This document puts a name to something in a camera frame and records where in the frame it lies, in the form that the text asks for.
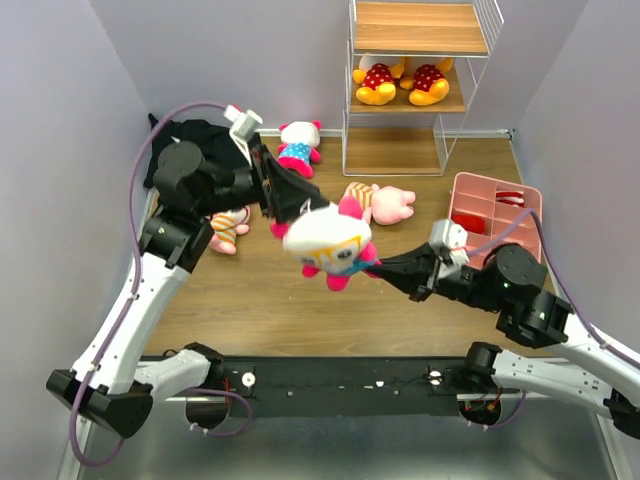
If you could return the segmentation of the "white plush blue dress back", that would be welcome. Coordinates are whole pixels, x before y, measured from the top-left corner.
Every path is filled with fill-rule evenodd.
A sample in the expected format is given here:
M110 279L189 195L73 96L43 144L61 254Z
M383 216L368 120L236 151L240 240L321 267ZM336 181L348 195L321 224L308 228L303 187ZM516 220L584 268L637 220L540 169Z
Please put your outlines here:
M278 162L305 179L313 177L313 165L321 161L319 120L294 121L279 127Z

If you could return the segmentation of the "white plush blue dress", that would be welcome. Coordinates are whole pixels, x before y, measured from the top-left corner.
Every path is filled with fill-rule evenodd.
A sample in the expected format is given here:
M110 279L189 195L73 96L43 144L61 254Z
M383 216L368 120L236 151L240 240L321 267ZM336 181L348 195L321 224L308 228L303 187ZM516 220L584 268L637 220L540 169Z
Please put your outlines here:
M379 265L368 212L352 196L315 210L306 209L291 223L274 222L271 233L285 252L302 264L302 275L326 274L329 290L342 291L351 277Z
M305 179L313 177L313 165L321 161L319 120L294 121L279 127L278 162Z

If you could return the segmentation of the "white plush blue dress front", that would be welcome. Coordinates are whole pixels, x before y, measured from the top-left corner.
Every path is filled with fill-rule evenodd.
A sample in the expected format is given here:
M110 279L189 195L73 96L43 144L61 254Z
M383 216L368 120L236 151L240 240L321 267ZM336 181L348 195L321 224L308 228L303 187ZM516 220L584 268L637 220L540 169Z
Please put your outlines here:
M285 252L302 264L302 275L326 274L329 290L342 291L351 277L379 265L368 212L352 196L315 210L306 209L291 223L274 222L271 233Z

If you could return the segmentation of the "small yellow plush toy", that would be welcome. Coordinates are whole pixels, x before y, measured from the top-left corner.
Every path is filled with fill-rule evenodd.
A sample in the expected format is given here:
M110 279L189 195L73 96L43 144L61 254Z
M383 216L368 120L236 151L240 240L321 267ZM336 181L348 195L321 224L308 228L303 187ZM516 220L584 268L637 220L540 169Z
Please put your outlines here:
M406 58L365 54L352 72L356 98L365 105L382 106L396 96L396 81L404 73Z

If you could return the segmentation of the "large yellow plush toy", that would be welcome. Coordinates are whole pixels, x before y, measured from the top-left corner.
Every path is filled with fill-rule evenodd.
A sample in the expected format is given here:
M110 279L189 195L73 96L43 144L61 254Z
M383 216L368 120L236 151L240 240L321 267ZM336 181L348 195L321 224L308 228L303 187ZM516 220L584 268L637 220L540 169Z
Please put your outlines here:
M449 93L445 74L454 65L453 57L408 57L399 85L409 92L414 106L429 106L442 101Z

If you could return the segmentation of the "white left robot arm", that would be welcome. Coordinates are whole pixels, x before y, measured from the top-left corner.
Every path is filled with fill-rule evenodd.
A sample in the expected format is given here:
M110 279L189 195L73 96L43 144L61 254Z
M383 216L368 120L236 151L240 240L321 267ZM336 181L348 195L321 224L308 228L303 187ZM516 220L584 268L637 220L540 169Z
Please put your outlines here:
M206 162L191 142L160 154L154 175L159 205L133 235L133 265L122 291L84 353L46 383L74 418L128 439L155 404L193 388L209 395L222 385L223 356L198 343L153 367L137 367L158 320L214 235L210 216L259 204L264 216L285 223L329 203L318 187L281 167L259 137L242 150L249 164L236 171Z

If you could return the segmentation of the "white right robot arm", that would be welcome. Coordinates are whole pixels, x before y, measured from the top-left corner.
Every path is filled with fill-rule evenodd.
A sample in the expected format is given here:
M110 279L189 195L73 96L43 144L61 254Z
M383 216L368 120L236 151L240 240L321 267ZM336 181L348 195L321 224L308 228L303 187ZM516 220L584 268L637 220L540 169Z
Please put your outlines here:
M381 260L370 273L415 302L436 294L497 314L509 340L544 349L563 364L475 342L444 384L489 393L515 389L582 406L639 436L639 355L583 321L575 307L545 290L547 269L517 244L494 249L481 269L450 266L429 245Z

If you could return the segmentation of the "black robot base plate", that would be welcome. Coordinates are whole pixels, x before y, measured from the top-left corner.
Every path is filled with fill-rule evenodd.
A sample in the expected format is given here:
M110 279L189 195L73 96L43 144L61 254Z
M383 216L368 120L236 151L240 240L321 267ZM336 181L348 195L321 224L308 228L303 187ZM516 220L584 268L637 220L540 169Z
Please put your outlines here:
M228 356L222 368L256 418L456 416L459 396L498 391L455 356Z

